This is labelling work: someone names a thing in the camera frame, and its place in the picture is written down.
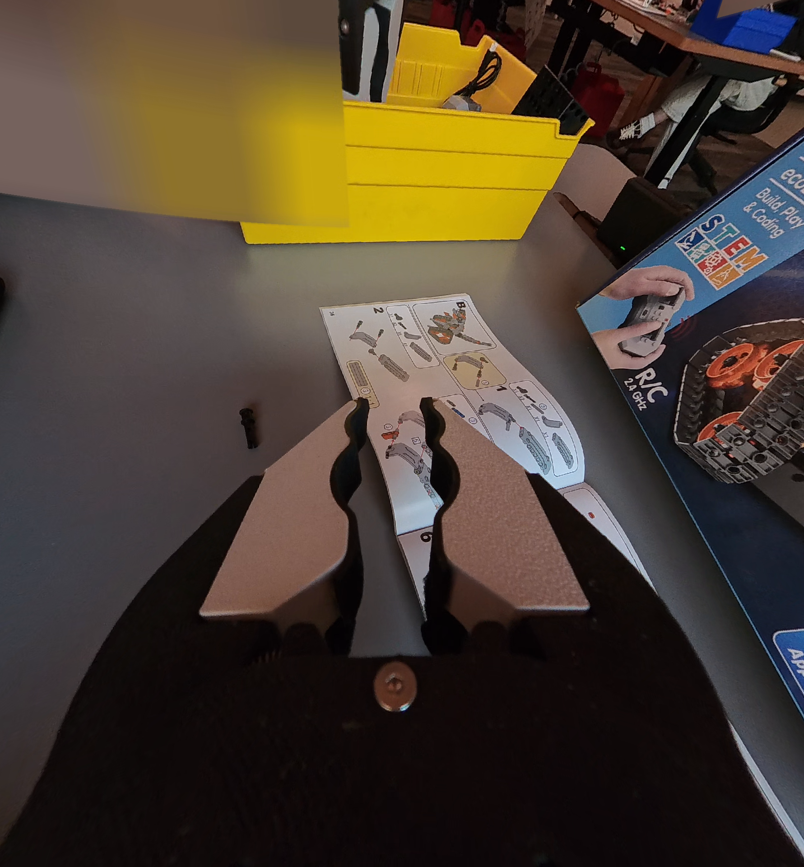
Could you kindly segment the black office chair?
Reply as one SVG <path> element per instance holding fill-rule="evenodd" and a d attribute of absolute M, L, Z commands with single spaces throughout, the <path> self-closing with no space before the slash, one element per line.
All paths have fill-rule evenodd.
<path fill-rule="evenodd" d="M 804 81 L 788 76 L 752 111 L 722 104 L 703 124 L 701 136 L 734 145 L 730 136 L 754 135 L 769 146 L 781 146 L 804 128 L 804 97 L 798 96 L 802 89 Z"/>

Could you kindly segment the grey desk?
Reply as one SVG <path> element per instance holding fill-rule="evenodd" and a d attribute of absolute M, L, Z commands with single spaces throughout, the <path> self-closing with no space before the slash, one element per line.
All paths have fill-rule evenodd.
<path fill-rule="evenodd" d="M 0 195 L 0 841 L 136 593 L 347 399 L 321 306 L 470 295 L 568 411 L 649 575 L 678 577 L 689 558 L 651 550 L 696 530 L 656 504 L 575 309 L 610 270 L 554 197 L 518 243 L 257 247 L 233 224 Z"/>

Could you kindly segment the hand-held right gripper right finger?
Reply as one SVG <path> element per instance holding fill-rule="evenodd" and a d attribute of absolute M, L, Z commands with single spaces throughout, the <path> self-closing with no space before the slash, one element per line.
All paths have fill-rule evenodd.
<path fill-rule="evenodd" d="M 479 623 L 587 611 L 524 468 L 439 399 L 423 398 L 420 409 L 442 499 L 425 580 L 429 651 L 457 652 Z"/>

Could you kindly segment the long wooden table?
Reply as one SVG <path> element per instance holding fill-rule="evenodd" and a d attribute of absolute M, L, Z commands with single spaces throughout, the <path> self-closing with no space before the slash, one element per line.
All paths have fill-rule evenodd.
<path fill-rule="evenodd" d="M 781 56 L 726 47 L 699 38 L 689 31 L 689 25 L 686 23 L 678 23 L 668 17 L 653 15 L 634 5 L 618 1 L 596 1 L 595 3 L 604 10 L 626 19 L 635 27 L 687 54 L 737 62 L 761 70 L 804 76 L 804 61 L 802 60 L 791 61 Z"/>

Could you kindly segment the black power brick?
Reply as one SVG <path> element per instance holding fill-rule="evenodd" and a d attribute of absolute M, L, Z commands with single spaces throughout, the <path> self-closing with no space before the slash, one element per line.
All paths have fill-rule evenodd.
<path fill-rule="evenodd" d="M 624 265 L 687 219 L 691 209 L 644 178 L 630 179 L 596 232 L 617 264 Z"/>

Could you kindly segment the assembly instruction booklet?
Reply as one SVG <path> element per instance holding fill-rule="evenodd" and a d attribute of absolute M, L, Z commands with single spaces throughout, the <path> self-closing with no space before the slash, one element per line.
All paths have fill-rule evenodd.
<path fill-rule="evenodd" d="M 453 417 L 540 474 L 646 575 L 623 528 L 585 482 L 581 439 L 570 417 L 495 337 L 469 296 L 321 312 L 353 397 L 369 403 L 368 435 L 421 606 L 434 515 L 442 504 L 430 482 L 423 397 L 439 398 Z"/>

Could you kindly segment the robot kit box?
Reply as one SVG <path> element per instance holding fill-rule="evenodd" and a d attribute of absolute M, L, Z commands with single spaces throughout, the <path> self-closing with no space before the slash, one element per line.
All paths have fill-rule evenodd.
<path fill-rule="evenodd" d="M 804 129 L 578 310 L 804 717 Z"/>

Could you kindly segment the blue plastic bin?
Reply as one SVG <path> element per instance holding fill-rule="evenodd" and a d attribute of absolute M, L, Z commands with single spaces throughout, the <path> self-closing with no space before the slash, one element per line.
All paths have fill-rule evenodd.
<path fill-rule="evenodd" d="M 727 47 L 767 54 L 786 39 L 797 19 L 765 8 L 718 17 L 721 1 L 703 1 L 691 33 Z"/>

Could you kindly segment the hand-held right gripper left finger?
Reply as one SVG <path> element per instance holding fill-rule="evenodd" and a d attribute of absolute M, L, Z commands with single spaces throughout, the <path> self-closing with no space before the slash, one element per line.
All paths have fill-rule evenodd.
<path fill-rule="evenodd" d="M 368 401 L 349 401 L 266 469 L 201 605 L 204 618 L 316 626 L 350 652 L 364 570 L 349 501 L 361 482 Z"/>

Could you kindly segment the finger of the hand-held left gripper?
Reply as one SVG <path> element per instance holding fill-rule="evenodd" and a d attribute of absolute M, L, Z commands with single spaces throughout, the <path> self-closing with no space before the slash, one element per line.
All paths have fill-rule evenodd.
<path fill-rule="evenodd" d="M 341 73 L 345 98 L 386 100 L 399 43 L 402 1 L 341 1 Z"/>

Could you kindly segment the black perforated plate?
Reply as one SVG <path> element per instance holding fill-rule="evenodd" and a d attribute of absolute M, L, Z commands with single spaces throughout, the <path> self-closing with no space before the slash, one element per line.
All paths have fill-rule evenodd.
<path fill-rule="evenodd" d="M 578 135 L 590 120 L 588 114 L 548 66 L 544 66 L 515 106 L 512 114 L 553 118 L 561 135 Z"/>

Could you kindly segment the yellow plastic bin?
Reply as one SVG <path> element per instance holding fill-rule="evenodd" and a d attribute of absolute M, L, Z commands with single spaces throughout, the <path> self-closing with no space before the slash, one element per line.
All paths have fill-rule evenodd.
<path fill-rule="evenodd" d="M 553 187 L 574 136 L 512 114 L 537 75 L 484 36 L 407 23 L 387 103 L 344 103 L 349 224 L 242 223 L 249 244 L 518 239 Z M 452 94 L 480 113 L 441 109 Z"/>

